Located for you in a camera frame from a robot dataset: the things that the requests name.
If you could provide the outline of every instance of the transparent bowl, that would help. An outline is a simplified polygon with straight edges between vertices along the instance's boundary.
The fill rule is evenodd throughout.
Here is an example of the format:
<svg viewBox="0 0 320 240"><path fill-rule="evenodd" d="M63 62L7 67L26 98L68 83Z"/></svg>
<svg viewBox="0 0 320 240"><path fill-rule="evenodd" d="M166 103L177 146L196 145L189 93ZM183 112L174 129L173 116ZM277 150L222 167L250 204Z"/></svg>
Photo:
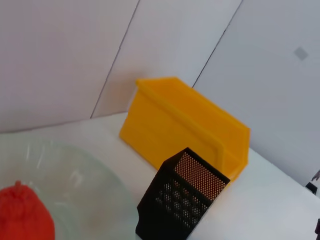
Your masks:
<svg viewBox="0 0 320 240"><path fill-rule="evenodd" d="M21 180L50 211L56 240L134 240L138 212L120 180L74 146L0 135L0 189Z"/></svg>

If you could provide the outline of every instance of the black object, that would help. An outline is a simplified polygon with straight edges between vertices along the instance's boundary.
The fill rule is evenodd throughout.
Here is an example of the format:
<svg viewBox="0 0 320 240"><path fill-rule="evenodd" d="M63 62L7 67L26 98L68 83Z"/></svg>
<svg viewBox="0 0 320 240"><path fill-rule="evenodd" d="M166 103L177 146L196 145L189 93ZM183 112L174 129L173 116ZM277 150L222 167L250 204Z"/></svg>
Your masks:
<svg viewBox="0 0 320 240"><path fill-rule="evenodd" d="M317 194L318 188L315 185L313 185L311 182L309 182L305 187L309 189L314 195Z"/></svg>
<svg viewBox="0 0 320 240"><path fill-rule="evenodd" d="M320 219L318 219L318 223L314 232L317 234L316 240L320 240Z"/></svg>
<svg viewBox="0 0 320 240"><path fill-rule="evenodd" d="M189 148L166 160L137 209L142 240L185 240L230 180Z"/></svg>

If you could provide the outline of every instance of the white table surface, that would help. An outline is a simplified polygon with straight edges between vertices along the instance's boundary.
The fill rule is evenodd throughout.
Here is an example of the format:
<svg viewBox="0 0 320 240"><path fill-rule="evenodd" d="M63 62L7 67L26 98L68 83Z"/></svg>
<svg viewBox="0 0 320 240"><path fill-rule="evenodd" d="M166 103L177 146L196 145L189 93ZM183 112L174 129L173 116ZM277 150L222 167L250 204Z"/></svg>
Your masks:
<svg viewBox="0 0 320 240"><path fill-rule="evenodd" d="M126 113L35 129L32 134L81 147L122 180L138 204L156 170L123 143ZM224 190L190 240L315 240L320 199L250 149L249 164Z"/></svg>

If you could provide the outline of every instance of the red crocheted object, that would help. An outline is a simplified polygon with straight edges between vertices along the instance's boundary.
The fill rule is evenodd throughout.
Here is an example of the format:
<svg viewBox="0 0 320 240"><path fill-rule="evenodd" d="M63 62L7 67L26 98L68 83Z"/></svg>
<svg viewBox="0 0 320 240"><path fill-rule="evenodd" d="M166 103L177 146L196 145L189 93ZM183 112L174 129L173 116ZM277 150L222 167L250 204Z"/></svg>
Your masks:
<svg viewBox="0 0 320 240"><path fill-rule="evenodd" d="M0 191L0 240L55 240L50 213L20 181Z"/></svg>

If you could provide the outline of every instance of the yellow plastic bin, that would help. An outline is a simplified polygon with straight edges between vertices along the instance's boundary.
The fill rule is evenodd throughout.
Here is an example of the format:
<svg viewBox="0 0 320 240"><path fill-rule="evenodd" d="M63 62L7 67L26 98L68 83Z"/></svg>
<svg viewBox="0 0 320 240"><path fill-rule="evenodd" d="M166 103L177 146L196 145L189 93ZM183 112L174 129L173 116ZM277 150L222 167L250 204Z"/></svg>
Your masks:
<svg viewBox="0 0 320 240"><path fill-rule="evenodd" d="M189 147L234 181L248 164L250 129L177 77L138 79L119 136L157 170Z"/></svg>

